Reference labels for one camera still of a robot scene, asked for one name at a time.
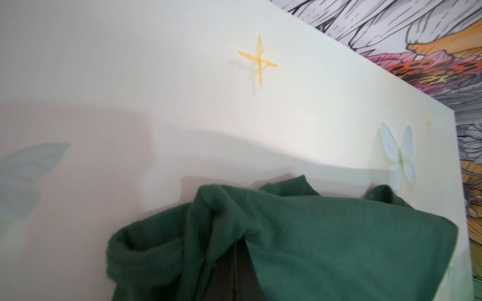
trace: green towel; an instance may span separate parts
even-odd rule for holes
[[[243,236],[268,301],[432,301],[457,227],[386,185],[367,199],[320,196],[304,176],[260,191],[206,185],[193,203],[112,236],[113,300],[199,301]]]

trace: pink flower petal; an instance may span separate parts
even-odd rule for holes
[[[458,61],[455,61],[452,65],[455,65],[455,64],[463,64],[463,63],[468,63],[470,61],[475,61],[477,59],[478,56],[476,55],[473,55],[473,56],[469,56],[469,57],[466,57],[465,59],[461,59],[461,60],[458,60]]]
[[[369,50],[369,51],[365,51],[365,52],[362,52],[360,53],[361,56],[364,56],[364,57],[367,57],[369,54],[371,54],[373,52],[374,49],[372,50]]]
[[[385,61],[378,61],[375,64],[379,65],[383,69],[387,69],[390,66],[400,64],[401,60],[385,60]]]
[[[396,53],[395,55],[382,53],[382,54],[368,56],[367,59],[369,59],[372,62],[378,62],[378,61],[384,61],[388,59],[396,59],[398,56],[399,56],[398,53]]]
[[[439,50],[432,54],[427,55],[426,57],[424,57],[424,59],[432,60],[433,65],[436,65],[452,59],[452,56],[448,55],[447,52],[445,52],[445,50]]]
[[[411,62],[417,57],[415,52],[409,51],[400,54],[399,60],[402,60],[402,63]]]

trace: white butterfly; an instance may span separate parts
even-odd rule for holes
[[[28,216],[39,199],[36,180],[56,167],[69,146],[39,144],[0,159],[0,222]]]
[[[390,129],[385,123],[380,123],[382,132],[383,147],[390,160],[393,162],[390,167],[390,186],[393,190],[399,190],[402,185],[402,170],[405,171],[408,182],[416,182],[415,167],[410,156],[414,152],[414,142],[412,139],[412,128],[408,126],[403,134],[402,147],[399,147]]]

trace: floral wallpaper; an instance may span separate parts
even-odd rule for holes
[[[482,103],[480,0],[270,0],[449,107]]]
[[[482,123],[457,126],[457,137],[475,300],[482,300]]]

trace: white wall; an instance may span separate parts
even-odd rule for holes
[[[238,54],[258,34],[279,64],[262,87]],[[200,184],[304,173],[361,196],[387,183],[381,121],[414,132],[419,182],[400,196],[460,228],[438,298],[470,299],[453,112],[268,1],[3,1],[0,41],[0,157],[71,144],[4,225],[3,300],[108,300],[110,235]]]

